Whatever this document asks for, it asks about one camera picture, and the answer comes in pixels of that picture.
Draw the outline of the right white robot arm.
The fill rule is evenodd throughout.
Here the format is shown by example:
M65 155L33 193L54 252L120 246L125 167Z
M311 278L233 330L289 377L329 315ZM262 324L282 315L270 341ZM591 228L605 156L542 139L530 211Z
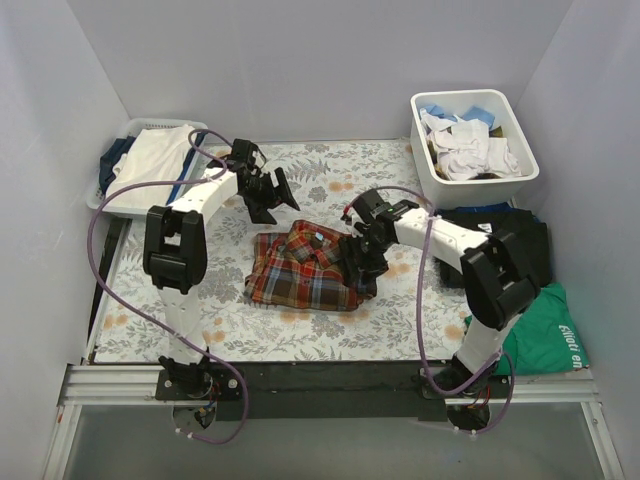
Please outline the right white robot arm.
M345 283L364 286L386 273L393 245L417 248L423 259L456 270L472 319L450 365L427 378L437 390L475 397L488 386L511 328L540 293L535 272L513 233L464 228L436 215L419 194L391 204L380 192L369 189L343 210L353 229L339 242Z

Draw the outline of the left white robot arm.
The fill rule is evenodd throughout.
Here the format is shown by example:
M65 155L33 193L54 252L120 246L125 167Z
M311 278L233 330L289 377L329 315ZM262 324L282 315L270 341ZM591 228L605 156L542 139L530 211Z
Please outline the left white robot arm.
M263 172L258 166L263 157L257 144L236 139L225 159L226 171L211 163L200 183L147 212L143 270L158 290L171 330L168 358L179 364L200 362L206 348L198 296L207 270L207 223L236 195L254 224L275 225L270 211L281 205L299 208L283 169Z

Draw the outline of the plaid long sleeve shirt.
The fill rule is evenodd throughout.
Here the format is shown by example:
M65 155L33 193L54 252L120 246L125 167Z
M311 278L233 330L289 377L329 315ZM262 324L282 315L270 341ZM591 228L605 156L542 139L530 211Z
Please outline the plaid long sleeve shirt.
M254 237L254 263L245 278L247 303L301 310L354 311L377 285L345 284L339 241L345 235L307 220L287 232Z

